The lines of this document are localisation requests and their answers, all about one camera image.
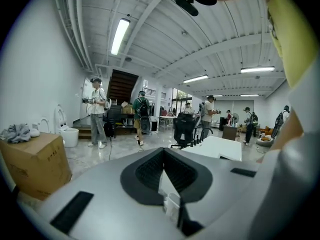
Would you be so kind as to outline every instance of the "staircase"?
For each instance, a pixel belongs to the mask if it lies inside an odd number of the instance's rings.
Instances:
[[[136,84],[138,76],[113,70],[109,83],[107,97],[111,100],[117,100],[117,104],[121,105],[122,102],[130,102],[131,92]]]

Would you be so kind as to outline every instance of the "black strip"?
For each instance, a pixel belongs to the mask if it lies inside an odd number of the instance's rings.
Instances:
[[[240,174],[243,176],[251,177],[251,178],[253,178],[257,173],[256,171],[253,171],[253,170],[246,170],[241,168],[233,168],[230,172],[234,174]]]
[[[51,225],[66,235],[84,212],[94,194],[80,191],[51,221]]]

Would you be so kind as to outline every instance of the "cardboard box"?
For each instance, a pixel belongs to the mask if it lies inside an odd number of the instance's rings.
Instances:
[[[132,105],[126,105],[124,108],[122,108],[123,114],[134,114],[135,110],[132,108]]]
[[[5,164],[20,191],[40,200],[68,183],[72,173],[63,138],[43,133],[28,142],[0,141]]]

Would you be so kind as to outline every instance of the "fluorescent light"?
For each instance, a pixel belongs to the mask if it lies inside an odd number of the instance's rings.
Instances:
[[[204,74],[204,75],[200,75],[200,76],[188,79],[188,80],[184,80],[183,82],[186,84],[186,83],[190,83],[190,82],[194,82],[194,81],[198,81],[198,80],[202,80],[202,79],[207,79],[207,78],[209,78],[208,75]]]
[[[274,71],[274,66],[261,66],[261,67],[248,67],[242,68],[241,73],[261,72],[261,71]]]
[[[241,97],[259,96],[259,94],[242,94]]]
[[[129,27],[130,20],[127,20],[125,18],[120,19],[119,25],[116,28],[116,32],[114,35],[112,48],[111,48],[111,54],[118,55],[118,51],[120,48],[120,45],[122,43],[122,40],[124,39],[125,33]]]

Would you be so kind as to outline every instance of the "black pants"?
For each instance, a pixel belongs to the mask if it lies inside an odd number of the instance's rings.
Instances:
[[[252,129],[253,129],[252,124],[249,124],[246,126],[246,133],[245,133],[245,142],[246,143],[249,143],[249,141],[251,139]]]
[[[253,127],[253,137],[257,136],[257,126]]]

